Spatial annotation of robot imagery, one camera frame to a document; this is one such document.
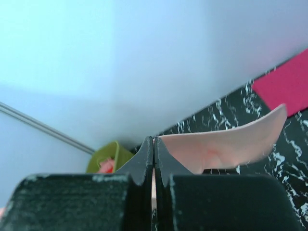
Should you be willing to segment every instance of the green object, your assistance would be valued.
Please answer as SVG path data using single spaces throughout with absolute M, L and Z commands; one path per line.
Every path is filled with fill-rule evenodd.
M 130 160 L 133 155 L 133 153 L 123 148 L 118 141 L 113 141 L 92 155 L 86 173 L 97 173 L 101 168 L 100 162 L 106 160 L 107 158 L 112 158 L 115 160 L 115 166 L 112 171 L 112 173 L 114 173 L 128 160 Z

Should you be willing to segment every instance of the light blue wall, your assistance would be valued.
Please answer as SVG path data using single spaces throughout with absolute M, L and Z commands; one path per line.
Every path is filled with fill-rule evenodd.
M 0 101 L 130 148 L 308 45 L 307 0 L 1 0 Z

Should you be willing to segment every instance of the black marble surface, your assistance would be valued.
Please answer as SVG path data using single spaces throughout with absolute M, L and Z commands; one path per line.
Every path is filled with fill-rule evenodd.
M 245 84 L 160 135 L 230 129 L 266 115 L 270 110 L 253 92 L 252 84 Z M 287 119 L 267 158 L 235 169 L 208 169 L 204 173 L 275 177 L 283 184 L 299 222 L 308 229 L 308 109 Z

